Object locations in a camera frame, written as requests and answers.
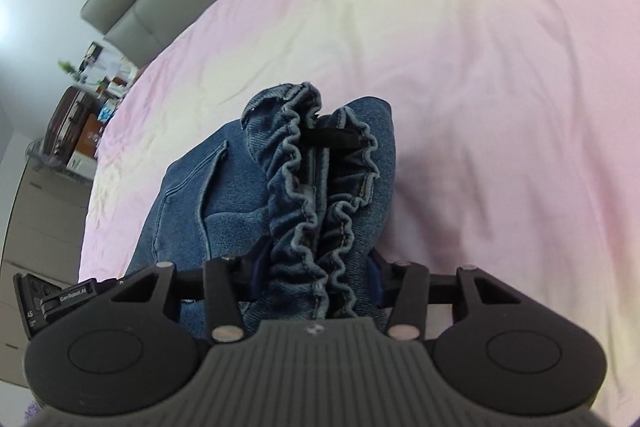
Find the green potted plant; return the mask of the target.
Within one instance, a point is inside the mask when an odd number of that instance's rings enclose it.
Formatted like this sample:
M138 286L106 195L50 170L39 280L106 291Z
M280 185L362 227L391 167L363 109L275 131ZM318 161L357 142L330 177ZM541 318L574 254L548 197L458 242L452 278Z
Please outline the green potted plant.
M79 70L69 61L58 61L58 68L73 78L74 81L79 82L81 80L81 73Z

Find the pink floral bed cover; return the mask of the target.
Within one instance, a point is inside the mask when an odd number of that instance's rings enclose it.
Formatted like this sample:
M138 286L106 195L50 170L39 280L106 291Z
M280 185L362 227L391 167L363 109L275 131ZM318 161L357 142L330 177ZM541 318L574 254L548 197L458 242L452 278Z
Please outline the pink floral bed cover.
M310 82L390 103L381 253L476 265L582 325L596 410L639 416L639 0L218 0L153 61L99 148L79 274L124 274L167 167L250 98Z

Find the blue denim jeans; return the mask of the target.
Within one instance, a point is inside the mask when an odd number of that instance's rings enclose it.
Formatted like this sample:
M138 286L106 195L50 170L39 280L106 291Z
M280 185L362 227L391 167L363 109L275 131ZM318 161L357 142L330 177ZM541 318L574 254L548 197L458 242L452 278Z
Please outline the blue denim jeans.
M358 98L326 115L309 83L259 92L167 169L129 271L179 270L242 258L268 241L266 287L241 310L265 320L385 314L372 303L367 260L385 228L395 180L390 104Z

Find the dark maroon suitcase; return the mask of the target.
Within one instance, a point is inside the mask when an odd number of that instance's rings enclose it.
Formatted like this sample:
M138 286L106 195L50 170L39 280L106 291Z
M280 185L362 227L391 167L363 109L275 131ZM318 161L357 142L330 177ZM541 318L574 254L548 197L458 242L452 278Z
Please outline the dark maroon suitcase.
M98 115L100 103L94 94L68 87L50 118L42 153L63 164L70 159L90 115Z

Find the white cabinet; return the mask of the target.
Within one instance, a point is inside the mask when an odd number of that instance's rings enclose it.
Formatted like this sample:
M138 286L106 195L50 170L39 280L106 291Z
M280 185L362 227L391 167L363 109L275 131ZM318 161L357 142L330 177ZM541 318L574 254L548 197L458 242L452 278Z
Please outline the white cabinet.
M70 160L67 161L66 164L66 169L69 172L90 181L92 181L96 175L96 168L98 168L96 158L78 152L78 150L73 151Z

